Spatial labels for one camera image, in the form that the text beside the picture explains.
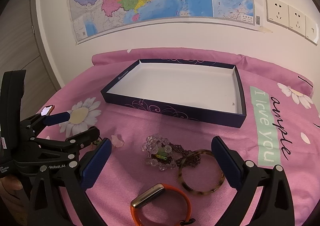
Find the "person's left hand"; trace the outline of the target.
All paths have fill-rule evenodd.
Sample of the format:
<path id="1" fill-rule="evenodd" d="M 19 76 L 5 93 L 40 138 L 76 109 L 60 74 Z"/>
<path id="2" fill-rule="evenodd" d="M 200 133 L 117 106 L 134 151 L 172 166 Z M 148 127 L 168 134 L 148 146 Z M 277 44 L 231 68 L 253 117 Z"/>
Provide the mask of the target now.
<path id="1" fill-rule="evenodd" d="M 27 225 L 28 212 L 17 197 L 17 192 L 22 189 L 22 183 L 16 177 L 1 178 L 1 198 L 4 204 L 19 225 Z"/>

